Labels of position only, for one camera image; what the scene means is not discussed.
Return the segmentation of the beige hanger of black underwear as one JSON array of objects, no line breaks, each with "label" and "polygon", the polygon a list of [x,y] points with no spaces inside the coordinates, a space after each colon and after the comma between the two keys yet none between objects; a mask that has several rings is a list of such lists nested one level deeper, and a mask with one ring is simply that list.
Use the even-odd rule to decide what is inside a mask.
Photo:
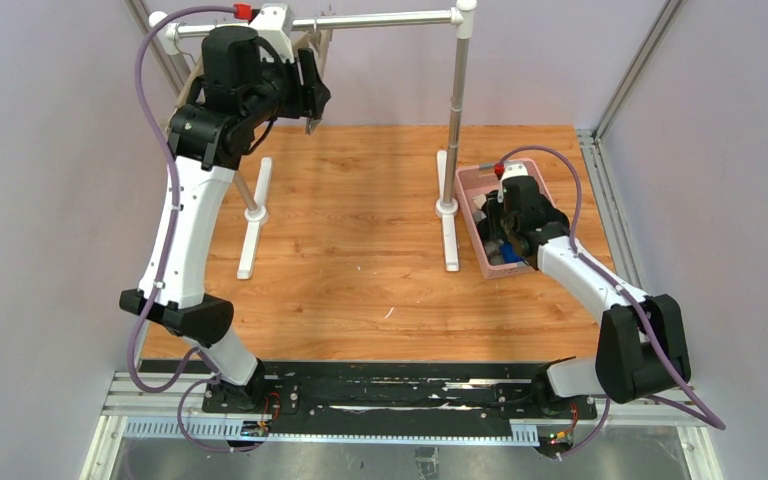
[{"label": "beige hanger of black underwear", "polygon": [[[309,30],[306,30],[293,42],[293,48],[296,50],[296,52],[298,52],[300,48],[311,48],[314,51],[317,67],[322,80],[326,67],[330,43],[333,37],[333,34],[330,30],[326,30],[324,27],[320,26],[320,23],[323,19],[324,13],[315,15],[312,19],[312,27]],[[319,126],[321,122],[322,120],[320,122],[311,123],[306,119],[305,134],[312,135],[314,130]]]}]

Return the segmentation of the grey underwear beige waistband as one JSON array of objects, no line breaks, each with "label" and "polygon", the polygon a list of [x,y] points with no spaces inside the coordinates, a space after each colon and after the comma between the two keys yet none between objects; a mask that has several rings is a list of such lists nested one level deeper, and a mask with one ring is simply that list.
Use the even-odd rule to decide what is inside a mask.
[{"label": "grey underwear beige waistband", "polygon": [[[485,194],[477,195],[473,197],[473,202],[477,208],[477,210],[473,213],[473,220],[476,224],[480,219],[480,209],[482,207],[482,204],[487,200],[487,197]],[[487,257],[488,263],[493,266],[499,266],[504,264],[504,260],[500,255],[499,247],[503,244],[502,242],[482,242],[483,249],[485,252],[485,255]]]}]

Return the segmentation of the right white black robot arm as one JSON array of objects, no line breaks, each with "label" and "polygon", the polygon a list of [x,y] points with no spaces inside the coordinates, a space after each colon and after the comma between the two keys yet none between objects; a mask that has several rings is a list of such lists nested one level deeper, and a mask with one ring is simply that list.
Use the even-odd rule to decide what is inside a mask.
[{"label": "right white black robot arm", "polygon": [[627,403],[691,378],[682,314],[667,294],[650,295],[607,270],[570,235],[570,222],[537,180],[501,180],[487,199],[490,230],[514,255],[551,277],[598,321],[589,358],[558,360],[538,378],[552,400],[588,394]]}]

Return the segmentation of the pink plastic basket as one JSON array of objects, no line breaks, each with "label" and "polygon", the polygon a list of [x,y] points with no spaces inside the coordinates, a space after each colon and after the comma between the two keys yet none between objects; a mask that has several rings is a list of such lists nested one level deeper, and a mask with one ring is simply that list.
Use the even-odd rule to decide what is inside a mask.
[{"label": "pink plastic basket", "polygon": [[462,167],[456,172],[455,190],[486,280],[534,272],[537,250],[528,241],[552,222],[569,225],[530,158]]}]

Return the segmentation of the black underwear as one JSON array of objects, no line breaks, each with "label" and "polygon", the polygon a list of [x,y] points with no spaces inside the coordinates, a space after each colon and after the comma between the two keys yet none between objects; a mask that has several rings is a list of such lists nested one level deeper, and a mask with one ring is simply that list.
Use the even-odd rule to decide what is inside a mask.
[{"label": "black underwear", "polygon": [[503,206],[495,197],[486,200],[480,209],[480,219],[476,223],[479,236],[483,242],[506,242],[507,235],[501,225]]}]

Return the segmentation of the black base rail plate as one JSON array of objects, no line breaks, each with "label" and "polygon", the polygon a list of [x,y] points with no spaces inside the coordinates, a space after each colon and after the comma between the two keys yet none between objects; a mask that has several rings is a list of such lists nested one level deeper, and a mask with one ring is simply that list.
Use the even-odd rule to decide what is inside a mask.
[{"label": "black base rail plate", "polygon": [[537,445],[543,427],[599,417],[593,399],[554,397],[538,363],[268,361],[247,393],[181,380],[175,405],[196,438]]}]

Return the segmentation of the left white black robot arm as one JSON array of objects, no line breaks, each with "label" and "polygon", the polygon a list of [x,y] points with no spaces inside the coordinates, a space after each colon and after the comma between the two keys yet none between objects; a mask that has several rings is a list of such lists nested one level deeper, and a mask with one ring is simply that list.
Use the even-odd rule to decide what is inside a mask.
[{"label": "left white black robot arm", "polygon": [[220,26],[202,42],[203,72],[172,115],[162,145],[172,163],[158,237],[144,277],[119,306],[183,338],[219,377],[214,398],[244,412],[266,395],[265,367],[231,327],[234,307],[205,291],[220,206],[243,157],[279,118],[320,119],[330,92],[314,53],[287,29]]}]

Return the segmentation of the empty beige clip hanger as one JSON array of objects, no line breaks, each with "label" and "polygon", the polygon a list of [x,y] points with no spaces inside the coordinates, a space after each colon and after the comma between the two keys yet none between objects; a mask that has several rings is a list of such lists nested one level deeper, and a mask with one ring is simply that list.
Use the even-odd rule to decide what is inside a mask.
[{"label": "empty beige clip hanger", "polygon": [[190,90],[193,86],[194,81],[198,76],[199,76],[199,72],[194,70],[191,72],[191,74],[187,77],[186,81],[184,82],[184,85],[176,98],[176,102],[172,107],[170,114],[161,125],[161,128],[165,133],[168,133],[170,131],[172,117],[177,113],[177,111],[182,106],[184,106],[187,103],[187,98],[188,98],[188,95],[190,94]]}]

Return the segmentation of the blue underwear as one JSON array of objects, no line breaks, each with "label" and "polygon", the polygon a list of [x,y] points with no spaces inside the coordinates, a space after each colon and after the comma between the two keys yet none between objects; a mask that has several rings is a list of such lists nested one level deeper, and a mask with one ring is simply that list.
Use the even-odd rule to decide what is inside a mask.
[{"label": "blue underwear", "polygon": [[515,264],[522,261],[522,258],[516,253],[510,243],[503,243],[499,247],[499,252],[506,264]]}]

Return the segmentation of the white metal clothes rack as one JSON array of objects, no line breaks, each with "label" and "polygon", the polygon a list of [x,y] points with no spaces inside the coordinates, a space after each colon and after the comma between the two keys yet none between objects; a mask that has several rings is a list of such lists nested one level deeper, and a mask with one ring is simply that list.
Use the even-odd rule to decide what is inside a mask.
[{"label": "white metal clothes rack", "polygon": [[[201,72],[202,60],[198,60],[198,66],[190,72],[186,62],[182,60],[183,50],[178,46],[182,38],[206,37],[213,29],[221,26],[249,26],[249,23],[259,13],[261,7],[251,7],[250,12],[236,17],[237,23],[217,23],[213,25],[185,26],[184,23],[173,20],[172,14],[155,11],[150,14],[141,14],[145,17],[147,28],[157,29],[156,33],[146,34],[151,41],[157,40],[162,50],[169,56],[173,63],[179,62],[183,66],[175,66],[172,70],[189,72],[198,69]],[[435,204],[435,212],[441,220],[443,234],[444,267],[447,272],[456,272],[460,269],[458,256],[458,243],[455,231],[455,218],[458,212],[458,203],[455,193],[455,177],[458,164],[458,150],[461,136],[462,107],[465,91],[465,79],[467,71],[467,58],[469,41],[474,26],[474,13],[477,1],[456,1],[455,6],[449,10],[409,11],[395,13],[355,14],[344,16],[325,16],[320,26],[326,30],[346,30],[361,28],[416,26],[450,24],[456,29],[456,56],[454,69],[454,85],[451,95],[451,111],[448,126],[448,145],[439,150],[436,156],[437,176],[439,185],[439,199]],[[312,27],[312,19],[294,19],[292,32],[305,32]],[[245,180],[235,174],[234,185],[238,188],[246,204],[246,219],[249,226],[244,237],[243,249],[240,257],[237,278],[247,280],[251,278],[254,269],[260,231],[268,219],[266,199],[269,182],[272,174],[272,160],[264,158],[256,184],[255,193],[251,193]]]}]

